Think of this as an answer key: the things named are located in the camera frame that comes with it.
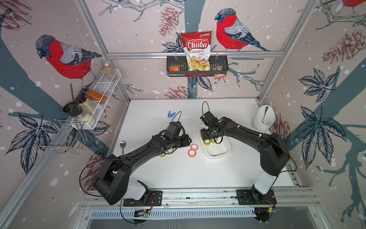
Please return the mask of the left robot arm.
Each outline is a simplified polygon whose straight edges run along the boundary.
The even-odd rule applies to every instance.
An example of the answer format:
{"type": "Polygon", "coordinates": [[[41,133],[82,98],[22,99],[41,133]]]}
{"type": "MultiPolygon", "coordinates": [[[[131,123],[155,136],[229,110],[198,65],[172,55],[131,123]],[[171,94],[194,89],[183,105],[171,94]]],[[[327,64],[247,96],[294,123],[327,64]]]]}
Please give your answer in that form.
{"type": "Polygon", "coordinates": [[[149,142],[131,153],[108,156],[94,180],[93,187],[108,204],[114,205],[127,193],[130,175],[136,169],[169,150],[174,152],[178,148],[188,147],[191,142],[181,122],[171,122],[167,129],[152,136],[149,142]]]}

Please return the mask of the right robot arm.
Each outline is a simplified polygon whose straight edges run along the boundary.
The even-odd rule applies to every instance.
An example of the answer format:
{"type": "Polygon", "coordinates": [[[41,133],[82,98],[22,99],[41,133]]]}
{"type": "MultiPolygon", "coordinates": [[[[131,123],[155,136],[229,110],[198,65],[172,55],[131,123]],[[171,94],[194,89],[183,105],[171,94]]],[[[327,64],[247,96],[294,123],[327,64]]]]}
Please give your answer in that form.
{"type": "Polygon", "coordinates": [[[271,189],[291,159],[281,136],[277,133],[269,135],[251,130],[227,117],[218,119],[210,111],[203,114],[200,119],[207,127],[200,130],[203,141],[215,141],[217,138],[227,136],[258,151],[262,170],[257,181],[248,191],[249,202],[253,204],[275,204],[275,200],[270,200],[272,197],[271,189]]]}

